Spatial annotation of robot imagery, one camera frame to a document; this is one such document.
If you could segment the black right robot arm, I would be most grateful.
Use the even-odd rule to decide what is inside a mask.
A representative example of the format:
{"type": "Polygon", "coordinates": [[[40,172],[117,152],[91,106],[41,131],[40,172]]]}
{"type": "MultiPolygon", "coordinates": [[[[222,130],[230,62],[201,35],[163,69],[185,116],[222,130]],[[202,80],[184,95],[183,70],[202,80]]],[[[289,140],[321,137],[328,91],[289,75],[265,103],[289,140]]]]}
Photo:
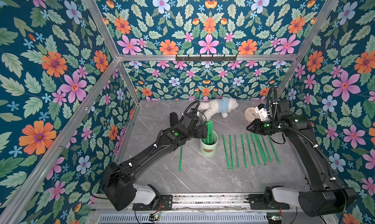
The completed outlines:
{"type": "Polygon", "coordinates": [[[321,151],[310,122],[291,113],[286,101],[260,104],[245,110],[250,122],[247,130],[261,136],[283,133],[301,159],[309,191],[297,191],[283,186],[266,187],[266,204],[280,203],[296,206],[310,216],[343,213],[357,199],[353,188],[345,186],[321,151]]]}

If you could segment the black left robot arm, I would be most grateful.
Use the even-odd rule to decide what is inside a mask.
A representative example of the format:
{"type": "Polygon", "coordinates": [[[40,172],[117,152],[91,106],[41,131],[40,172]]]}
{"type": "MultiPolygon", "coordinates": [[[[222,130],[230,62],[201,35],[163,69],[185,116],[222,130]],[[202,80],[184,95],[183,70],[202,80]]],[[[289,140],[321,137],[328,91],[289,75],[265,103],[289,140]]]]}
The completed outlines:
{"type": "Polygon", "coordinates": [[[139,177],[164,156],[174,152],[192,138],[207,137],[205,121],[198,110],[189,110],[181,118],[170,114],[170,127],[160,130],[154,143],[136,156],[119,164],[111,163],[104,170],[100,189],[117,211],[133,204],[142,204],[149,209],[160,206],[160,192],[151,184],[136,184],[139,177]]]}

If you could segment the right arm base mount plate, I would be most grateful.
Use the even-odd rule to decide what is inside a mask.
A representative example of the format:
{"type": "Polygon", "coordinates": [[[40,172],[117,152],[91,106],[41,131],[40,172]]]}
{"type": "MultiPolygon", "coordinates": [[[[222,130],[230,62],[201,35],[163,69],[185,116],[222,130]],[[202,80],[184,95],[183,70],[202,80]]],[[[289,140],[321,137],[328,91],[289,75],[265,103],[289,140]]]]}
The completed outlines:
{"type": "Polygon", "coordinates": [[[252,210],[289,210],[290,206],[285,203],[269,201],[264,194],[249,194],[246,200],[252,210]]]}

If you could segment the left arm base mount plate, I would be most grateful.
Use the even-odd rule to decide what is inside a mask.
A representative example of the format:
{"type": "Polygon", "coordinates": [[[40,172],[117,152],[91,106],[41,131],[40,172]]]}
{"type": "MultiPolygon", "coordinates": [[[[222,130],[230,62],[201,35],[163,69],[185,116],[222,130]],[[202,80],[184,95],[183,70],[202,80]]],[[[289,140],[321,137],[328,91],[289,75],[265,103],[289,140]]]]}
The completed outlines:
{"type": "Polygon", "coordinates": [[[157,196],[150,204],[134,204],[133,211],[171,211],[173,195],[157,196]]]}

